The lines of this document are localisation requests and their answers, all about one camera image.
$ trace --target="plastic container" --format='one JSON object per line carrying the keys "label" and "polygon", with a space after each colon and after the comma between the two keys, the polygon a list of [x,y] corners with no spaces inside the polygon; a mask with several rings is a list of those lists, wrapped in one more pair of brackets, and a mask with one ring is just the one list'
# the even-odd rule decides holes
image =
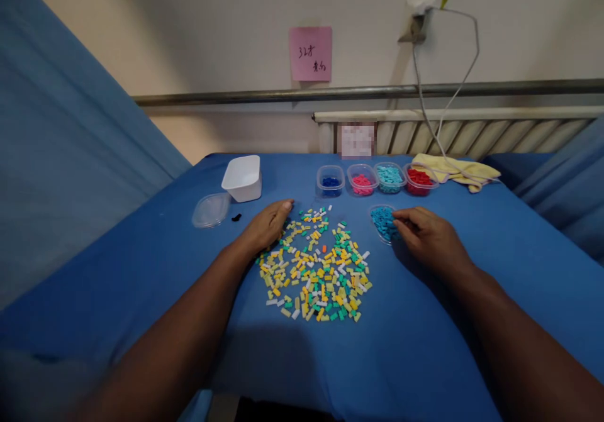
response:
{"label": "plastic container", "polygon": [[[338,180],[339,183],[329,186],[329,183],[334,183],[333,179]],[[323,197],[338,197],[342,194],[344,184],[344,170],[338,165],[321,166],[316,172],[316,186]]]}
{"label": "plastic container", "polygon": [[436,178],[436,175],[434,175],[434,172],[432,172],[430,169],[426,169],[423,168],[422,166],[416,164],[415,167],[421,167],[422,172],[425,172],[426,174],[428,174],[428,177],[430,178],[430,180],[432,181],[432,185],[425,185],[425,184],[419,184],[414,182],[413,180],[411,180],[411,178],[409,177],[409,170],[411,169],[411,163],[406,164],[403,167],[403,173],[405,174],[405,179],[407,180],[407,185],[405,186],[407,189],[407,192],[409,192],[409,194],[412,194],[414,196],[427,196],[428,194],[430,194],[430,191],[438,188],[438,186],[440,186],[438,179]]}
{"label": "plastic container", "polygon": [[191,222],[196,228],[211,228],[225,220],[231,196],[227,192],[210,194],[204,197],[195,207]]}
{"label": "plastic container", "polygon": [[[398,175],[401,177],[401,182],[400,183],[388,183],[388,182],[383,181],[382,178],[379,176],[379,172],[378,172],[379,167],[387,167],[387,168],[396,169]],[[396,194],[397,192],[400,192],[401,188],[403,186],[405,186],[405,184],[407,182],[407,180],[405,178],[405,174],[403,173],[403,169],[401,169],[401,167],[397,163],[393,163],[393,162],[377,163],[373,167],[373,170],[376,171],[377,179],[379,181],[379,190],[381,192],[383,192],[384,194]]]}
{"label": "plastic container", "polygon": [[[370,196],[373,194],[373,190],[378,187],[378,176],[369,164],[353,164],[348,168],[347,173],[352,190],[357,196]],[[354,178],[361,175],[369,180],[368,185],[358,185],[354,182]]]}
{"label": "plastic container", "polygon": [[232,159],[222,178],[222,189],[228,191],[237,202],[249,202],[262,195],[260,157],[250,155]]}
{"label": "plastic container", "polygon": [[[392,207],[392,206],[390,206],[390,205],[380,204],[380,205],[374,205],[374,206],[370,207],[370,208],[369,208],[369,211],[367,212],[367,215],[369,216],[369,221],[371,222],[371,225],[373,225],[373,227],[375,227],[375,229],[376,229],[376,232],[377,232],[377,235],[378,235],[378,237],[379,237],[379,240],[380,240],[382,243],[384,243],[384,244],[387,244],[387,245],[391,246],[391,245],[392,245],[392,241],[391,241],[391,240],[392,240],[392,237],[391,237],[390,239],[387,239],[387,238],[386,238],[386,237],[383,235],[383,233],[382,233],[382,232],[380,232],[380,231],[378,230],[378,226],[376,226],[375,222],[373,221],[373,218],[371,217],[371,212],[372,212],[372,211],[374,211],[375,209],[377,209],[377,208],[381,208],[381,207],[387,208],[387,209],[388,209],[388,210],[390,210],[391,212],[392,212],[392,211],[395,211],[395,208],[394,208],[394,207]],[[392,231],[392,232],[393,232],[393,234],[394,234],[394,232],[396,231],[396,234],[395,234],[395,235],[400,236],[400,234],[398,233],[398,230],[396,230],[396,227],[394,227],[394,225],[393,225],[393,228],[394,228],[394,230]]]}

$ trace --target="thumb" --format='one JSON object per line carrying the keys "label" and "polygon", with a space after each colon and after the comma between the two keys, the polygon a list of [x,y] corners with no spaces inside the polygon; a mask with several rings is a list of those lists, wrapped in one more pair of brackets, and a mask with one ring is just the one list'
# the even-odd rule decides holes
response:
{"label": "thumb", "polygon": [[411,246],[411,245],[418,246],[419,245],[420,239],[403,222],[401,222],[398,219],[394,219],[392,221],[392,224],[394,224],[394,226],[398,230],[398,233],[401,234],[405,243],[407,243],[407,246]]}
{"label": "thumb", "polygon": [[281,226],[285,223],[285,220],[289,216],[289,212],[291,211],[291,201],[284,201],[279,208],[277,209],[277,214],[275,215],[274,222]]}

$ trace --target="metal rail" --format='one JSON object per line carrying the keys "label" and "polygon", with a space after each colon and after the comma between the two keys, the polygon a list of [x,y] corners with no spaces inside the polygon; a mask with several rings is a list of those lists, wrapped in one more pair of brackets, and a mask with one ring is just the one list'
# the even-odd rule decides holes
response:
{"label": "metal rail", "polygon": [[[424,84],[425,97],[451,97],[458,84]],[[471,82],[457,96],[519,96],[604,94],[604,79],[558,79],[551,81]],[[291,103],[360,99],[417,98],[417,86],[329,87],[325,89],[208,92],[135,96],[142,108],[194,106],[199,104]]]}

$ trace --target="pink sticky note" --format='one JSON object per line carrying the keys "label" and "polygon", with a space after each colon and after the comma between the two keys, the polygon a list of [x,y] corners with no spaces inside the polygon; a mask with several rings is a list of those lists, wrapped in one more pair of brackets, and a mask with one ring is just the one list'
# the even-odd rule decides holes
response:
{"label": "pink sticky note", "polygon": [[332,28],[291,28],[289,62],[294,81],[332,79]]}

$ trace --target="pink beads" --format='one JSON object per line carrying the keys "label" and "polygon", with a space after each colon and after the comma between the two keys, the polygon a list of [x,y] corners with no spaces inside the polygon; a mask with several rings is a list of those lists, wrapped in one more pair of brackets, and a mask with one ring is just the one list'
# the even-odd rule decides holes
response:
{"label": "pink beads", "polygon": [[360,196],[370,196],[371,194],[373,194],[373,188],[371,188],[371,187],[369,187],[367,189],[357,187],[357,186],[371,186],[371,181],[369,181],[369,179],[364,174],[357,175],[356,177],[354,177],[352,179],[352,182],[354,183],[354,185],[352,185],[352,189],[355,194],[358,194]]}

